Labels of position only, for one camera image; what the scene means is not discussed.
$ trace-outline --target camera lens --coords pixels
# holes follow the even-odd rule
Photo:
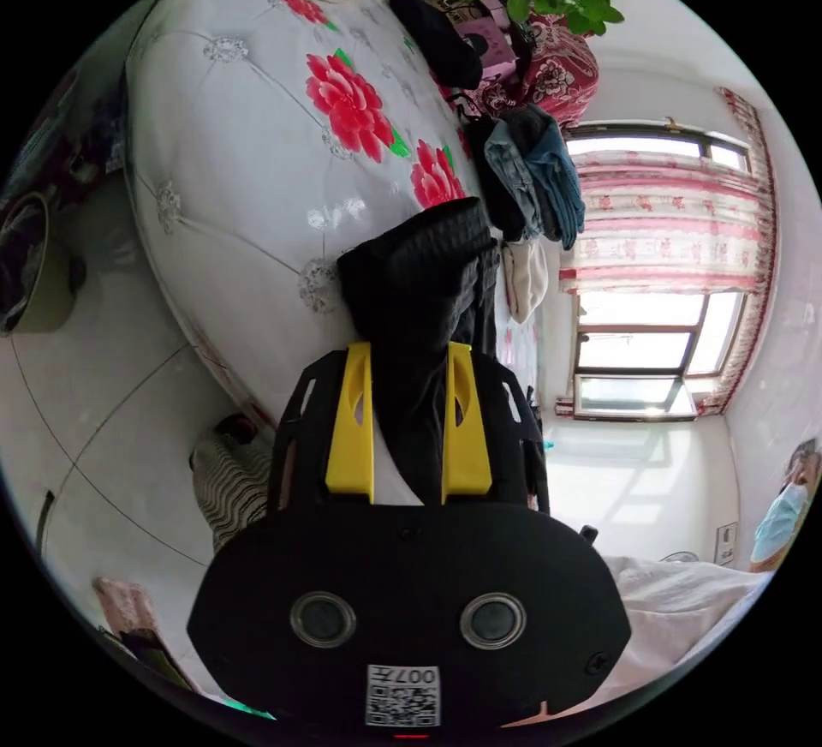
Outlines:
[[[332,593],[308,593],[291,608],[291,629],[312,647],[339,647],[354,634],[355,626],[354,610]]]
[[[473,647],[498,650],[515,642],[525,630],[525,608],[511,595],[488,593],[462,612],[460,631]]]

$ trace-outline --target yellow bracket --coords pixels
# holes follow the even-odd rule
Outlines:
[[[360,402],[362,418],[358,420]],[[374,420],[368,342],[348,346],[325,485],[329,493],[365,495],[374,503]]]
[[[457,403],[462,412],[459,423]],[[443,504],[449,496],[485,496],[489,490],[491,461],[485,444],[471,347],[450,342],[445,381]]]

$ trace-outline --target wall outlet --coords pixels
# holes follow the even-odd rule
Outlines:
[[[717,528],[717,546],[713,554],[716,565],[729,565],[736,555],[736,526],[737,522],[724,524]]]

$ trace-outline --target ceiling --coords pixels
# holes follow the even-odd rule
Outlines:
[[[773,105],[744,62],[680,0],[618,0],[625,22],[589,39],[601,68],[627,68],[729,87],[759,108]]]

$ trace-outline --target fan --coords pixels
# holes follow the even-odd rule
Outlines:
[[[699,561],[700,557],[696,553],[688,553],[682,551],[681,553],[672,553],[670,556],[665,556],[663,561]]]

